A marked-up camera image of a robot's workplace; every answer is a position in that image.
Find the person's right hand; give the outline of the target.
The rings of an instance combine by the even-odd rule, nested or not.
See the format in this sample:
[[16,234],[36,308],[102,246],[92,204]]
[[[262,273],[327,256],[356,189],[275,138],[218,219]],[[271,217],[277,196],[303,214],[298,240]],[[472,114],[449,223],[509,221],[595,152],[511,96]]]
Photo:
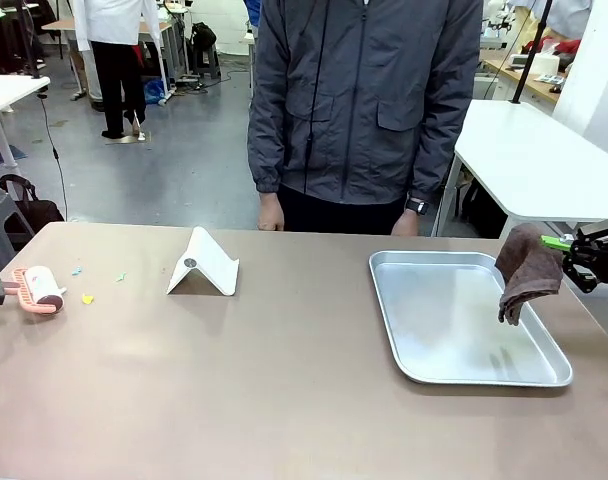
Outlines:
[[261,231],[283,231],[284,213],[276,193],[259,194],[260,212],[257,227]]

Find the person's left hand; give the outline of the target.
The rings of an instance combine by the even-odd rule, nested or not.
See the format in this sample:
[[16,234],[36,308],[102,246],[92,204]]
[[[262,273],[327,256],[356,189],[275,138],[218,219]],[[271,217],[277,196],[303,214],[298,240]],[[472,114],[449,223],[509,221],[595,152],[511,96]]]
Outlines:
[[414,210],[405,209],[395,222],[392,236],[416,237],[419,235],[419,215]]

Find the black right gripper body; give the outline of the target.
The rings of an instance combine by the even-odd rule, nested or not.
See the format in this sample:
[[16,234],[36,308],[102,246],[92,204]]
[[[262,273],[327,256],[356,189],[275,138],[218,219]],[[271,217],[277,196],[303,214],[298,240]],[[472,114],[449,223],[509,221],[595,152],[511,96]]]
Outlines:
[[580,227],[576,236],[576,263],[608,284],[608,219]]

